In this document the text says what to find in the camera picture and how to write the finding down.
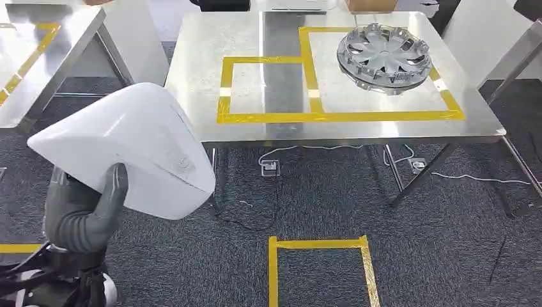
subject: yellow tape square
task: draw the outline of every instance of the yellow tape square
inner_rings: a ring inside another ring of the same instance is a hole
[[[44,30],[47,33],[43,39],[38,44],[36,50],[28,57],[28,59],[20,66],[17,70],[17,73],[8,81],[8,84],[0,84],[3,88],[0,88],[0,106],[8,99],[8,97],[13,93],[17,85],[22,81],[24,76],[28,73],[32,65],[36,63],[38,58],[45,52],[47,46],[53,41],[55,36],[60,29],[60,24],[37,24],[36,28],[39,30]],[[16,29],[13,24],[0,24],[0,31],[2,29]]]
[[[375,272],[369,251],[367,236],[347,240],[291,240],[278,241],[277,237],[269,237],[268,241],[268,278],[269,278],[269,307],[279,307],[279,265],[277,250],[284,249],[323,249],[323,248],[359,248],[365,271],[365,280],[369,292],[371,307],[380,307],[378,291],[376,290]]]
[[[320,89],[314,68],[309,33],[341,33],[353,28],[300,27],[299,42],[301,56],[275,57],[224,57],[222,63],[221,88],[217,110],[217,123],[302,123],[302,122],[386,122],[411,120],[464,120],[461,107],[446,88],[437,69],[433,67],[430,79],[440,93],[447,110],[442,111],[401,111],[401,112],[351,112],[326,113],[323,110]],[[310,113],[230,113],[233,67],[236,63],[301,63],[305,73]]]

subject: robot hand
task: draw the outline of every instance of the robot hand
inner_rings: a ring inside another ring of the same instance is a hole
[[[122,163],[105,174],[100,194],[55,167],[45,200],[45,235],[59,248],[73,253],[93,253],[107,246],[118,228],[128,175]]]

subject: white plastic part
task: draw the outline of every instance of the white plastic part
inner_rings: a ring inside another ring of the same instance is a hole
[[[215,189],[184,111],[152,83],[108,95],[32,136],[28,146],[98,192],[108,167],[126,164],[125,206],[164,219],[185,217]]]

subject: black cable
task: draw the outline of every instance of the black cable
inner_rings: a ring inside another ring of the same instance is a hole
[[[252,228],[250,226],[247,226],[243,223],[241,223],[240,221],[235,221],[235,220],[231,220],[231,219],[224,219],[221,215],[222,213],[224,213],[224,210],[225,208],[221,211],[221,212],[218,212],[215,214],[215,217],[217,217],[218,219],[220,219],[221,221],[224,221],[224,222],[227,222],[227,223],[232,223],[232,224],[236,224],[238,226],[241,226],[242,228],[245,228],[246,230],[249,230],[251,232],[263,232],[265,230],[269,230],[271,228],[273,228],[275,226],[275,224],[277,223],[277,220],[278,220],[278,216],[279,216],[279,211],[280,211],[280,203],[279,203],[279,179],[278,179],[278,176],[277,176],[277,172],[278,171],[275,171],[275,196],[276,196],[276,204],[274,205],[273,207],[273,219],[271,220],[271,222],[269,223],[268,226],[266,227],[263,227],[263,228]],[[215,202],[214,204],[212,204],[215,208],[217,208],[216,206],[216,199],[215,198],[212,198],[212,200]]]
[[[491,282],[493,281],[493,273],[495,273],[495,269],[497,268],[497,264],[499,263],[500,255],[502,254],[502,248],[504,247],[504,243],[506,242],[506,236],[504,236],[504,239],[502,240],[502,244],[499,248],[499,253],[497,253],[497,259],[495,259],[495,264],[493,265],[492,273],[490,275],[489,284],[491,285]]]
[[[542,157],[540,156],[540,153],[538,152],[538,148],[536,147],[536,143],[534,142],[534,137],[532,136],[532,132],[528,132],[530,144],[532,145],[532,148],[534,149],[534,153],[536,154],[536,157],[538,158],[538,161],[542,163]]]

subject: white wall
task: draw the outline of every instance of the white wall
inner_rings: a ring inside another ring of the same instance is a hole
[[[512,62],[494,68],[517,40],[532,25],[513,9],[516,0],[462,0],[444,33],[444,42],[469,76],[471,84],[480,87],[488,79],[503,79]],[[521,79],[542,78],[542,57],[520,75]]]

